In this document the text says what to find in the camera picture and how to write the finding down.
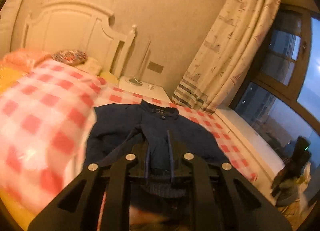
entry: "sailboat print curtain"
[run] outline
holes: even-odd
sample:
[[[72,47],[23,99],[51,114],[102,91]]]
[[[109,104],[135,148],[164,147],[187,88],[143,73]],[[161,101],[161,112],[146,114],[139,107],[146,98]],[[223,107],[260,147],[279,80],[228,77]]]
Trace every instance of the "sailboat print curtain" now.
[[[172,101],[213,113],[245,77],[281,0],[227,0]]]

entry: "white headboard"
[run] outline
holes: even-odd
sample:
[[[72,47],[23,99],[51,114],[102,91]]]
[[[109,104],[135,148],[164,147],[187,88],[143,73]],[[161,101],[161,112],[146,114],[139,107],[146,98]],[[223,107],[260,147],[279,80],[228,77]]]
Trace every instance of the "white headboard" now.
[[[26,19],[21,47],[51,53],[64,49],[85,51],[97,59],[104,71],[120,77],[135,37],[136,25],[128,35],[113,31],[109,18],[113,11],[80,1],[58,1],[45,5],[39,17]],[[121,52],[119,44],[123,42]]]

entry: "white window sill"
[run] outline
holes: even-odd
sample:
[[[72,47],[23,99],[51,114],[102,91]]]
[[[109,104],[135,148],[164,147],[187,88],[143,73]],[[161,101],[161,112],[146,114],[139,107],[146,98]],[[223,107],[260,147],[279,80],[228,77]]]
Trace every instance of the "white window sill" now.
[[[220,106],[216,109],[215,114],[237,136],[269,177],[273,179],[284,167],[283,161],[276,152],[244,119],[229,107]]]

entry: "metal bolt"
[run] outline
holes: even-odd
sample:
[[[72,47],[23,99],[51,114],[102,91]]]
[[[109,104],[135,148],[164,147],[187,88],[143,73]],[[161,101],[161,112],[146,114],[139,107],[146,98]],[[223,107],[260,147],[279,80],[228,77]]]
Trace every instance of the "metal bolt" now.
[[[134,154],[132,154],[132,153],[129,153],[129,154],[127,154],[127,155],[125,156],[125,158],[126,158],[126,160],[132,161],[132,160],[135,160],[136,155],[134,155]]]
[[[98,165],[95,164],[95,163],[91,163],[91,164],[88,166],[88,170],[91,170],[91,171],[95,171],[97,168],[98,168]]]
[[[228,162],[222,163],[221,167],[222,167],[224,170],[231,170],[231,169],[232,169],[231,164],[228,163]]]
[[[188,152],[188,153],[185,153],[183,157],[187,160],[192,160],[194,158],[194,155]]]

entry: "window frame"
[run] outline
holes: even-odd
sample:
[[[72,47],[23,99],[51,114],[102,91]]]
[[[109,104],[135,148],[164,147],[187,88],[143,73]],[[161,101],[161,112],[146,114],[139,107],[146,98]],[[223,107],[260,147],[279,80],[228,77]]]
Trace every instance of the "window frame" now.
[[[275,26],[273,24],[270,30],[268,31],[259,50],[257,51],[253,59],[252,65],[250,66],[242,85],[240,86],[229,107],[232,110],[236,108],[245,90],[249,86],[250,82],[253,82],[256,85],[264,88],[265,90],[273,94],[276,98],[283,101],[293,111],[300,115],[301,118],[303,118],[315,130],[315,132],[318,135],[320,135],[320,122],[308,110],[306,110],[302,105],[300,105],[297,102],[308,70],[312,43],[311,18],[316,18],[320,20],[320,14],[302,7],[291,6],[286,4],[281,4],[279,10],[298,12],[301,14],[302,21],[299,52],[297,60],[295,62],[295,68],[292,72],[292,76],[288,85],[286,86],[281,82],[277,81],[276,79],[272,78],[271,76],[263,74],[263,72],[260,71],[260,68],[263,64],[266,52],[269,47],[269,43],[271,41],[272,32],[275,29]]]

